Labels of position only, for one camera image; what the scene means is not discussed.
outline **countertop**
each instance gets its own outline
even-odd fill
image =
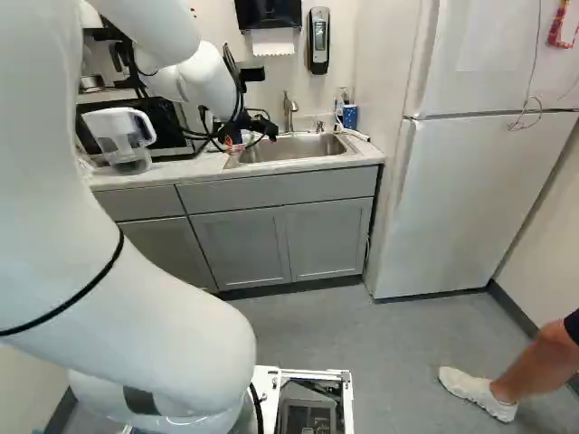
[[[204,152],[193,160],[154,163],[139,175],[116,175],[109,167],[97,169],[85,178],[92,191],[121,190],[171,184],[190,184],[204,181],[246,178],[251,176],[280,175],[322,169],[380,165],[384,154],[371,143],[350,135],[341,136],[353,145],[358,154],[321,156],[297,160],[274,161],[224,169],[229,156]]]

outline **paper sign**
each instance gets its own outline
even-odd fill
[[[470,0],[456,71],[516,71],[535,43],[529,23],[537,8],[528,0]]]

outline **paper towel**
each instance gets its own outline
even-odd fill
[[[293,28],[256,29],[250,31],[254,56],[281,56],[296,52]]]

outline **microwave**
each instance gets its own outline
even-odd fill
[[[147,99],[116,99],[78,103],[76,113],[76,135],[84,151],[97,163],[103,163],[99,145],[82,120],[82,114],[90,111],[115,107],[131,107],[148,115],[157,132],[157,141],[147,146],[153,159],[179,159],[195,152],[195,144],[186,139],[176,126],[186,127],[185,116],[179,104],[161,97]]]

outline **faucet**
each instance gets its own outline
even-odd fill
[[[288,92],[283,91],[283,114],[286,120],[286,132],[293,133],[293,114],[299,111],[299,106],[296,101],[292,101],[288,97]]]

